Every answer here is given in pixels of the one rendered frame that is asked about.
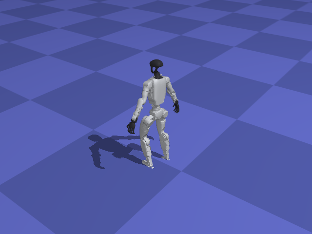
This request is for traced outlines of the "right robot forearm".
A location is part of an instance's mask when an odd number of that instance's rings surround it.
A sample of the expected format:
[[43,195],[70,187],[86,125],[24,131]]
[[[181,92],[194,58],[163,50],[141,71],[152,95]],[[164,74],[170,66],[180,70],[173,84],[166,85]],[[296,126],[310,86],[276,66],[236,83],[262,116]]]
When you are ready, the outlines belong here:
[[170,96],[171,96],[171,98],[172,98],[174,103],[175,103],[176,100],[178,100],[177,97],[176,97],[175,91],[172,94],[170,94]]

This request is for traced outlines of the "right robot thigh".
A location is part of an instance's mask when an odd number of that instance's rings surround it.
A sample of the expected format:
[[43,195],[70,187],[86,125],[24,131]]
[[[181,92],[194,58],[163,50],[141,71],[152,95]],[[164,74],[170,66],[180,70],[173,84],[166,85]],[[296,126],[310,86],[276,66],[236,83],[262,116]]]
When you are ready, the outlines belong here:
[[156,120],[156,127],[160,137],[160,140],[166,141],[168,139],[168,135],[164,132],[166,117],[168,115],[168,111],[163,108],[163,116]]

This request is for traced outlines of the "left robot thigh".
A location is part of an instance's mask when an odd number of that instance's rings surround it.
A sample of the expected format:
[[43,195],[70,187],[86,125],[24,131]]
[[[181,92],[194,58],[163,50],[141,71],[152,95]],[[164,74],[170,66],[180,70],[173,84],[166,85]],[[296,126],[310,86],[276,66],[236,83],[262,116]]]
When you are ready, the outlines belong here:
[[147,134],[149,132],[150,126],[153,124],[154,116],[144,116],[139,128],[140,133],[140,140],[145,140],[146,145],[148,146],[150,144],[150,140],[147,138]]

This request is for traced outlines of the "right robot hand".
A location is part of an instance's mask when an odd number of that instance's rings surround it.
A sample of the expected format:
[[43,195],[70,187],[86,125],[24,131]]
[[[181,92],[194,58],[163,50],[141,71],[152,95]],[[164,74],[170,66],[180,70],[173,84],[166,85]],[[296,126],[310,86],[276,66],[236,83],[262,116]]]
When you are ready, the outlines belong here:
[[[175,112],[176,112],[176,113],[178,113],[178,112],[179,112],[179,104],[178,104],[178,100],[176,100],[176,101],[175,101],[175,103],[174,103],[173,107],[174,107],[174,106],[175,106],[175,109],[176,109],[176,111],[175,111]],[[174,109],[174,110],[175,110],[175,109]]]

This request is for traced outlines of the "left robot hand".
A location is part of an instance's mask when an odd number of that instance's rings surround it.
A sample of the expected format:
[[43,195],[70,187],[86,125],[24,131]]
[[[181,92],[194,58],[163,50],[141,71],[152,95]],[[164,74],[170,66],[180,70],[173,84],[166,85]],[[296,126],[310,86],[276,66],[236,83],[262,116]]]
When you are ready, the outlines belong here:
[[138,119],[138,118],[136,118],[135,121],[133,121],[133,120],[131,119],[131,122],[127,125],[127,128],[128,128],[127,131],[128,131],[130,134],[135,134],[135,133],[134,133],[134,130],[135,130],[135,123],[137,122],[137,119]]

